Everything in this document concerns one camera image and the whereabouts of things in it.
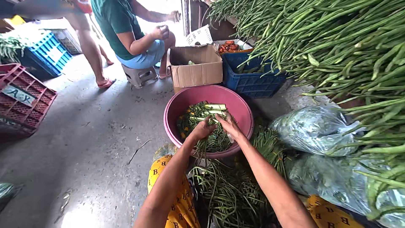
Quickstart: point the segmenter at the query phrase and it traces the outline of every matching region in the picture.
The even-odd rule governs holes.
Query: blue plastic crate
[[[27,69],[33,69],[32,74],[39,79],[58,77],[62,69],[72,59],[51,31],[46,31],[44,37],[31,47],[24,50],[21,63]]]
[[[235,73],[236,68],[246,61],[249,53],[225,53],[222,55],[224,85],[225,87],[249,98],[263,98],[273,96],[286,80],[285,74],[279,74],[278,69],[274,73],[269,73],[263,77],[263,73]],[[254,58],[246,65],[244,70],[258,67],[263,58]],[[264,67],[264,71],[271,70],[270,64]]]

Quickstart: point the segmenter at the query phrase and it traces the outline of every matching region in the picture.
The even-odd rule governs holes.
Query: hand
[[[155,40],[165,40],[169,38],[169,28],[167,27],[167,25],[156,26],[151,35]]]
[[[198,141],[210,135],[212,131],[214,131],[215,128],[217,128],[217,125],[216,124],[209,125],[208,120],[209,117],[199,122],[187,138],[191,137],[192,139]]]
[[[224,114],[226,115],[226,120],[224,120],[220,115],[215,114],[215,118],[221,123],[224,130],[236,141],[241,139],[241,137],[244,137],[245,135],[239,129],[233,116],[231,116],[229,112],[224,112]]]
[[[168,15],[168,20],[169,21],[173,21],[173,22],[179,22],[180,21],[180,17],[181,17],[181,13],[178,10],[172,11],[169,15]]]

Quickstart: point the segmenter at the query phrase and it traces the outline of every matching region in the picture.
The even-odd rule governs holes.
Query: plastic stool
[[[146,69],[133,69],[125,66],[124,64],[121,64],[121,66],[122,69],[124,69],[128,81],[134,85],[135,88],[141,88],[142,83],[158,77],[153,67]]]

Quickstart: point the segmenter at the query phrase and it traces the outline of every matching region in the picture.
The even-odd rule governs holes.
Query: stick
[[[136,149],[134,155],[132,155],[131,160],[129,160],[128,165],[131,163],[132,159],[135,157],[135,154],[138,152],[139,149],[141,149],[144,145],[146,145],[150,140],[146,141],[142,146],[140,146],[138,149]]]

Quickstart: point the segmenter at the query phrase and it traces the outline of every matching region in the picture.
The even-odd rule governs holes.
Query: plastic bag
[[[168,143],[160,147],[153,156],[153,161],[158,160],[159,158],[165,155],[174,155],[177,152],[178,148],[173,143]]]
[[[4,209],[7,203],[15,194],[14,185],[10,183],[0,182],[0,212]]]
[[[374,169],[375,160],[361,160]],[[304,153],[289,161],[286,169],[290,186],[303,195],[316,194],[323,199],[348,210],[366,215],[371,212],[367,204],[367,177],[353,170],[372,173],[351,157],[325,157]],[[381,206],[405,206],[405,189],[391,189],[377,197],[377,209]],[[405,213],[391,213],[377,220],[390,228],[405,228]]]
[[[354,134],[342,134],[359,124],[348,125],[344,116],[331,106],[308,106],[275,119],[270,128],[277,130],[286,145],[317,155],[340,157],[354,153],[356,146],[341,146],[355,142]]]

